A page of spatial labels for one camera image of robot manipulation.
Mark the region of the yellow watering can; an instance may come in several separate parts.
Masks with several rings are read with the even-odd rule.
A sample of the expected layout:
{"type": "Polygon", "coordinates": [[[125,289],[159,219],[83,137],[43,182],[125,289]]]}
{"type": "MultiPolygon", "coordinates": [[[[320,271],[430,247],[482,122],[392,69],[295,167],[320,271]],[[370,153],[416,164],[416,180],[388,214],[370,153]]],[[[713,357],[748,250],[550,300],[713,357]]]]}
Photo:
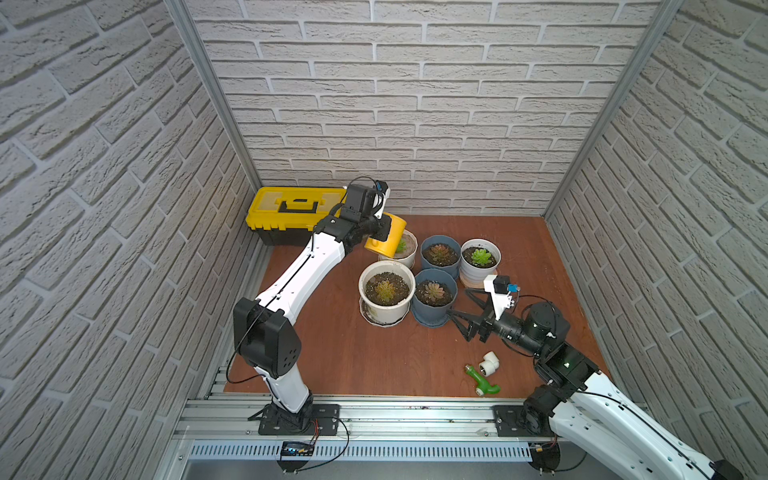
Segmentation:
{"type": "Polygon", "coordinates": [[[383,212],[378,230],[365,242],[365,248],[386,258],[393,258],[406,229],[407,222],[396,215],[383,212]]]}

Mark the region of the large white pot succulent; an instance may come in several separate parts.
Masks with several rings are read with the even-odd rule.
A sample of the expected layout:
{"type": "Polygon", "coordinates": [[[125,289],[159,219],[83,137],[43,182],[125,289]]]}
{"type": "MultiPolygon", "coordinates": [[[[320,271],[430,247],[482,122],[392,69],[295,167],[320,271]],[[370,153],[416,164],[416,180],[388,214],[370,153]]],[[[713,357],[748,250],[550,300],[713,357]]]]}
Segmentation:
{"type": "Polygon", "coordinates": [[[403,264],[391,260],[371,264],[358,281],[363,318],[382,328],[397,325],[409,312],[415,288],[415,277],[403,264]]]}

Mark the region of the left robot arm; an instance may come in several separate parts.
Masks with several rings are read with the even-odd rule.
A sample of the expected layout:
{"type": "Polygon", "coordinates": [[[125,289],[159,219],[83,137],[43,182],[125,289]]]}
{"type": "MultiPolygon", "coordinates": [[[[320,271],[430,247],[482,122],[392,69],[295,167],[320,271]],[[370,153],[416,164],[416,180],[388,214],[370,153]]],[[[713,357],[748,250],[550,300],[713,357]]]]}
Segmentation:
{"type": "Polygon", "coordinates": [[[359,220],[329,215],[317,224],[307,246],[278,280],[256,299],[244,297],[236,303],[234,352],[264,380],[283,411],[297,415],[311,402],[297,366],[302,344],[294,328],[304,304],[361,242],[392,256],[405,226],[405,220],[386,212],[359,220]]]}

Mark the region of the white pot green succulent right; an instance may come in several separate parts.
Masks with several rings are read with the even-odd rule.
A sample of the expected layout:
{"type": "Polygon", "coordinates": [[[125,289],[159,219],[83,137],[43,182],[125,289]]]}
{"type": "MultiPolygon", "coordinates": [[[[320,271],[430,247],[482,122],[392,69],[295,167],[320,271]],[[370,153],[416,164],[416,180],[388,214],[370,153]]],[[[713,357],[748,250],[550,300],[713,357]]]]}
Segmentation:
{"type": "Polygon", "coordinates": [[[471,239],[461,247],[460,272],[468,275],[495,274],[501,261],[501,252],[492,242],[471,239]]]}

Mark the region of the white pot green succulent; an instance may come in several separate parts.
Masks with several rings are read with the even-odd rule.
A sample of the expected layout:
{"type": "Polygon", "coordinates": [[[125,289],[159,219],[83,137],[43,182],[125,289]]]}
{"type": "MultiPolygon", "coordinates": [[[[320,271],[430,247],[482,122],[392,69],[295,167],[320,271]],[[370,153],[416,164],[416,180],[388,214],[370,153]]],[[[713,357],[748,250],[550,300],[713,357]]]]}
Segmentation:
{"type": "Polygon", "coordinates": [[[492,242],[471,239],[461,247],[460,272],[468,275],[495,274],[501,261],[501,252],[492,242]]]}
{"type": "Polygon", "coordinates": [[[398,244],[396,252],[392,258],[384,255],[379,255],[380,261],[392,260],[405,265],[409,269],[413,269],[415,264],[416,251],[418,249],[418,241],[416,237],[409,231],[405,230],[398,244]]]}

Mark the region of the blue pot succulent front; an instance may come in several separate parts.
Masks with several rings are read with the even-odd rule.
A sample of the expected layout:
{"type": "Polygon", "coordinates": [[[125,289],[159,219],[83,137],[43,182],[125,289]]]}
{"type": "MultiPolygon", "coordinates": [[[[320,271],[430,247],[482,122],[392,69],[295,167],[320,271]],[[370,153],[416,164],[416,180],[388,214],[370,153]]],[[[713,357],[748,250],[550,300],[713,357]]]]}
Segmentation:
{"type": "Polygon", "coordinates": [[[448,320],[448,310],[455,302],[458,287],[447,272],[424,269],[416,276],[416,289],[411,301],[415,320],[428,328],[439,328],[448,320]]]}

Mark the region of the blue pot succulent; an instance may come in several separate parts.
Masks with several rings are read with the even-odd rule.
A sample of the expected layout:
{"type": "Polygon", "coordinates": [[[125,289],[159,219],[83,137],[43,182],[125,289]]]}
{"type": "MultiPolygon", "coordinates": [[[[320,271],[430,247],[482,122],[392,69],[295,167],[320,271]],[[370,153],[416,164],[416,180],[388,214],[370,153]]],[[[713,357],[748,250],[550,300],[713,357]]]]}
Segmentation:
{"type": "Polygon", "coordinates": [[[457,280],[460,270],[460,245],[446,235],[426,238],[420,247],[421,268],[442,270],[457,280]]]}
{"type": "Polygon", "coordinates": [[[455,302],[458,287],[447,272],[424,269],[416,276],[416,289],[411,301],[415,320],[428,328],[439,328],[448,320],[448,310],[455,302]]]}

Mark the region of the white pot green succulent back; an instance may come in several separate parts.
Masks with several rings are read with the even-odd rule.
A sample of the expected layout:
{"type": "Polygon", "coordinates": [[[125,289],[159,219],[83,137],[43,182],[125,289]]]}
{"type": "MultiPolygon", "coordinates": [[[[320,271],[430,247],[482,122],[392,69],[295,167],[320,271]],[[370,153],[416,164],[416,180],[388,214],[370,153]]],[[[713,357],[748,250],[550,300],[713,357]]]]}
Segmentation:
{"type": "Polygon", "coordinates": [[[416,237],[409,231],[405,230],[398,244],[396,252],[392,258],[384,255],[379,255],[380,261],[392,260],[405,265],[409,269],[413,269],[415,264],[416,251],[418,249],[418,241],[416,237]]]}

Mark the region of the green pipe fitting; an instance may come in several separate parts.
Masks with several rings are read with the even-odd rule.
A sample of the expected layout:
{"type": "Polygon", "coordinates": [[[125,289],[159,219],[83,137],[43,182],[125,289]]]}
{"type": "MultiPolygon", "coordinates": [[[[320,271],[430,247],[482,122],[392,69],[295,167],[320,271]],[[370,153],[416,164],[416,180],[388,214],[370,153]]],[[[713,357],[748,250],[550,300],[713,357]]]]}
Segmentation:
{"type": "Polygon", "coordinates": [[[475,383],[475,392],[478,396],[496,395],[501,392],[499,385],[492,385],[486,377],[479,373],[472,365],[465,366],[465,373],[472,378],[475,383]]]}

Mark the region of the yellow black toolbox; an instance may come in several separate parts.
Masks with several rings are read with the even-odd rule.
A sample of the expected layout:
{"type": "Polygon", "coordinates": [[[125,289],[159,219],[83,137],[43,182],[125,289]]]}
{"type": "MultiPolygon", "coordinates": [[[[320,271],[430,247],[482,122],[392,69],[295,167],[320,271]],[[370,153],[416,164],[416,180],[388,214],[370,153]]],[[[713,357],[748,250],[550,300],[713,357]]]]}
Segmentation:
{"type": "Polygon", "coordinates": [[[305,246],[316,224],[342,201],[344,188],[262,187],[246,224],[266,246],[305,246]]]}

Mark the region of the controller board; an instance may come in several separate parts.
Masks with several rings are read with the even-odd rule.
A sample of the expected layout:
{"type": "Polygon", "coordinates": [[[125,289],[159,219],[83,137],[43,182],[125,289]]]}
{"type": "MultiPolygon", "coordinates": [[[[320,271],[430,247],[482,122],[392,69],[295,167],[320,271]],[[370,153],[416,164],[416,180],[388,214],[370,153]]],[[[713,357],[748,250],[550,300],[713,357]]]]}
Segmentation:
{"type": "Polygon", "coordinates": [[[315,445],[308,442],[284,441],[277,460],[284,473],[293,473],[306,466],[314,456],[315,445]]]}
{"type": "Polygon", "coordinates": [[[530,444],[529,465],[541,474],[554,474],[561,460],[561,449],[554,443],[530,444]]]}

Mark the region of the left controller board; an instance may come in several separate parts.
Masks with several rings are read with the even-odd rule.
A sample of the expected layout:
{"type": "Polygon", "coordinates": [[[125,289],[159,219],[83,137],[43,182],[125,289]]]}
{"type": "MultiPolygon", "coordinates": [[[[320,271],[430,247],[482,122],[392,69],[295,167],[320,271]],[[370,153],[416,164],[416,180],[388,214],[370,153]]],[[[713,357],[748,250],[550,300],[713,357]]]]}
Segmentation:
{"type": "Polygon", "coordinates": [[[293,473],[306,466],[314,456],[315,445],[308,442],[284,441],[277,460],[284,473],[293,473]]]}

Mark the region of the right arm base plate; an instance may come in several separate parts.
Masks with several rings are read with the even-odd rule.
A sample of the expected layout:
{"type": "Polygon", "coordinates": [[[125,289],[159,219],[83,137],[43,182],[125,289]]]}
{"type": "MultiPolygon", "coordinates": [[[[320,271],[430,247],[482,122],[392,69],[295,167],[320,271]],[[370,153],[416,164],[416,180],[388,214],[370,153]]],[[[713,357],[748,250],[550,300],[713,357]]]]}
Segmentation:
{"type": "Polygon", "coordinates": [[[548,418],[524,405],[494,405],[491,407],[498,437],[551,437],[548,418]]]}

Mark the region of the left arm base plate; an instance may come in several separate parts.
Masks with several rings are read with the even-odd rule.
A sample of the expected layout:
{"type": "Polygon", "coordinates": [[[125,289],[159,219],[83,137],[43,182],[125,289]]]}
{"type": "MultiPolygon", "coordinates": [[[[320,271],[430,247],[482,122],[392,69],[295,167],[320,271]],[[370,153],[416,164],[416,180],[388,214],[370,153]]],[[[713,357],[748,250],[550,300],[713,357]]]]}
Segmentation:
{"type": "Polygon", "coordinates": [[[339,427],[339,404],[309,404],[297,413],[275,403],[261,412],[258,433],[262,436],[335,436],[339,427]]]}

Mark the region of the aluminium rail frame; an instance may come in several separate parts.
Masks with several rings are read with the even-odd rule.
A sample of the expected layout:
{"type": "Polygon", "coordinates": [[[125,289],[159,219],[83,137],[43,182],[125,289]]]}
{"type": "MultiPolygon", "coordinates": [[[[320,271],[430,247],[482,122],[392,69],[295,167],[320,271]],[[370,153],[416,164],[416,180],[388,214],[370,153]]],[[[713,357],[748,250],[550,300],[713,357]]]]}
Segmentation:
{"type": "Polygon", "coordinates": [[[210,396],[183,407],[158,477],[179,479],[193,461],[266,461],[278,466],[284,441],[315,445],[309,463],[293,473],[342,461],[529,464],[530,444],[554,443],[561,455],[568,445],[578,447],[555,434],[498,437],[491,407],[522,405],[513,399],[319,395],[315,404],[341,407],[335,436],[260,435],[261,412],[270,403],[267,395],[226,394],[218,377],[210,396]]]}

